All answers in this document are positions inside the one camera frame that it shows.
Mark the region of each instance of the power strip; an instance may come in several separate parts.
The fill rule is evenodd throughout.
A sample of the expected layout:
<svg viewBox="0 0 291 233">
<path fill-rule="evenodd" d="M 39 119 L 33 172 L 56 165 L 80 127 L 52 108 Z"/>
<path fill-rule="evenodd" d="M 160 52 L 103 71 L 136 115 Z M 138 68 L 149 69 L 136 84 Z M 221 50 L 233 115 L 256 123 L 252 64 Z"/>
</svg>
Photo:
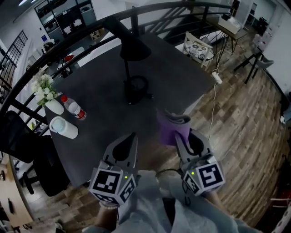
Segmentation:
<svg viewBox="0 0 291 233">
<path fill-rule="evenodd" d="M 218 84 L 221 84 L 222 83 L 221 78 L 219 77 L 219 75 L 216 72 L 213 72 L 211 75 L 212 75 L 212 77 L 214 77 L 214 79 L 216 80 L 216 82 Z"/>
</svg>

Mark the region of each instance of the white cup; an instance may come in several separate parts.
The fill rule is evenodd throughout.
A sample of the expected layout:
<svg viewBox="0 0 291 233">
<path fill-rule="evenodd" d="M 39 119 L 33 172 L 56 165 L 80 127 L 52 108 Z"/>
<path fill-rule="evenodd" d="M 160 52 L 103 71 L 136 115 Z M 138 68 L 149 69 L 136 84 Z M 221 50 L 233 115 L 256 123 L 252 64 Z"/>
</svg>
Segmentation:
<svg viewBox="0 0 291 233">
<path fill-rule="evenodd" d="M 61 116 L 56 116 L 50 121 L 50 130 L 70 139 L 76 138 L 79 133 L 79 130 L 76 126 L 67 122 Z"/>
</svg>

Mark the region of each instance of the patterned seat cushion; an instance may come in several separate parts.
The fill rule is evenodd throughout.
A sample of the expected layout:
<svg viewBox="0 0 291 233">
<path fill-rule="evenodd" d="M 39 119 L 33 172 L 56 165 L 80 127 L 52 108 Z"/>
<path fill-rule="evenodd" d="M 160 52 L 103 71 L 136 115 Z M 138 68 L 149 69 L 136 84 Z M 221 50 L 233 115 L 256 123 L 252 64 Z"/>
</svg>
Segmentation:
<svg viewBox="0 0 291 233">
<path fill-rule="evenodd" d="M 197 44 L 197 43 L 192 42 L 192 41 L 186 42 L 185 49 L 190 55 L 200 59 L 201 61 L 204 60 L 204 57 L 205 57 L 206 52 L 207 52 L 206 47 L 203 47 L 202 45 Z M 206 61 L 211 60 L 213 57 L 214 57 L 213 50 L 210 49 L 210 53 L 208 54 Z"/>
</svg>

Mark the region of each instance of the red bottle label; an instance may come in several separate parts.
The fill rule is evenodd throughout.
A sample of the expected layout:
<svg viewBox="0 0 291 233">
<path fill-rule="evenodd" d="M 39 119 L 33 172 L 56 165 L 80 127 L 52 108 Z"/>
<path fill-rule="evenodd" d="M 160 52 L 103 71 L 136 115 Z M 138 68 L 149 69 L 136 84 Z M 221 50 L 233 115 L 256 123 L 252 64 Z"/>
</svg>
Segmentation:
<svg viewBox="0 0 291 233">
<path fill-rule="evenodd" d="M 84 115 L 85 115 L 85 111 L 81 109 L 80 112 L 77 114 L 77 118 L 82 119 Z"/>
</svg>

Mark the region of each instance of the purple towel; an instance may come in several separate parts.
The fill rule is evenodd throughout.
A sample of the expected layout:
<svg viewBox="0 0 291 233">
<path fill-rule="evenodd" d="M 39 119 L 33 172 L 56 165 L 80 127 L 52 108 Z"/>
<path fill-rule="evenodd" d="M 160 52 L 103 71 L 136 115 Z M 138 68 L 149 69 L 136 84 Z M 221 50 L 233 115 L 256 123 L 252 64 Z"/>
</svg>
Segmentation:
<svg viewBox="0 0 291 233">
<path fill-rule="evenodd" d="M 160 124 L 162 144 L 175 146 L 175 132 L 179 132 L 185 142 L 188 142 L 191 121 L 188 115 L 175 115 L 167 111 L 158 110 L 157 119 Z"/>
</svg>

